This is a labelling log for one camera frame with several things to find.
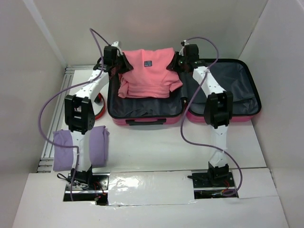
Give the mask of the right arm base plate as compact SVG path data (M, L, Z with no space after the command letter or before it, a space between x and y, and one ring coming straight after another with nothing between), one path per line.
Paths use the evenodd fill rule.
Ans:
M235 192L236 184L232 172L228 173L228 176L211 181L208 173L193 172L187 176L192 180L194 188L194 199L219 199L219 198L238 198L238 194Z

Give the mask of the purple shirt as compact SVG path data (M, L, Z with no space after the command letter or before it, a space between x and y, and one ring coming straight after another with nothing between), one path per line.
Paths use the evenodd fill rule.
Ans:
M53 132L54 143L65 146L73 145L69 130ZM108 160L109 131L105 126L97 126L91 130L89 138L89 157L94 168L106 166ZM55 147L53 171L69 171L73 164L73 149Z

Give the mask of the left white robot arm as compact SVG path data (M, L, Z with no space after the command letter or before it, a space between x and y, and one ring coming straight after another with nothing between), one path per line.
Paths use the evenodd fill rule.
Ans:
M87 190L94 178L89 154L90 133L95 124L92 102L112 76L133 70L121 50L119 42L105 46L104 55L84 85L73 95L65 97L65 123L72 136L73 163L71 179Z

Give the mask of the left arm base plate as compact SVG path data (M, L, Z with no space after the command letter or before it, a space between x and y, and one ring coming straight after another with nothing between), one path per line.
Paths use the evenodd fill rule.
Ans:
M74 181L71 186L71 175L57 174L57 178L66 182L63 201L94 201L96 205L108 204L109 174L93 175L89 184Z

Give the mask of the pink sweatshirt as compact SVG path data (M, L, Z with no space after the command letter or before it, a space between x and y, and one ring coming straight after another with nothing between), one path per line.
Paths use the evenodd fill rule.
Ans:
M120 98L168 98L183 86L178 73L167 69L175 54L173 48L139 49L124 54L133 69L121 76Z

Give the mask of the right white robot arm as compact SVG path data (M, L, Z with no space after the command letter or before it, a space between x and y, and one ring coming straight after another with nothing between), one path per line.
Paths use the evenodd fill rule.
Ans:
M227 150L227 131L232 119L233 94L219 85L211 73L210 66L199 59L199 48L186 41L181 43L182 49L174 54L167 66L175 72L192 73L192 78L199 84L207 97L203 117L211 127L213 153L208 162L207 180L212 186L222 183L229 173L229 165L225 151Z

